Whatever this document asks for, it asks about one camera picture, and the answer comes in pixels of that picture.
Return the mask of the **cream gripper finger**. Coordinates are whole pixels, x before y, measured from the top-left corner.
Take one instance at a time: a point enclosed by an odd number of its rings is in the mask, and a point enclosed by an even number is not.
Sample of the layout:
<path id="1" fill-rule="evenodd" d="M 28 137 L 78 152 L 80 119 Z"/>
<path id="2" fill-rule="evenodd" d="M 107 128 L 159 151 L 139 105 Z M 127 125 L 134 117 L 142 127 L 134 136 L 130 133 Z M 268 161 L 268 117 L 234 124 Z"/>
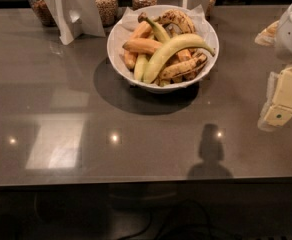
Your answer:
<path id="1" fill-rule="evenodd" d="M 275 45 L 277 27 L 278 21 L 267 26 L 255 37 L 255 43 L 261 46 L 273 47 Z"/>
<path id="2" fill-rule="evenodd" d="M 292 64 L 280 73 L 271 72 L 267 82 L 266 102 L 258 128 L 266 132 L 283 127 L 292 119 Z"/>

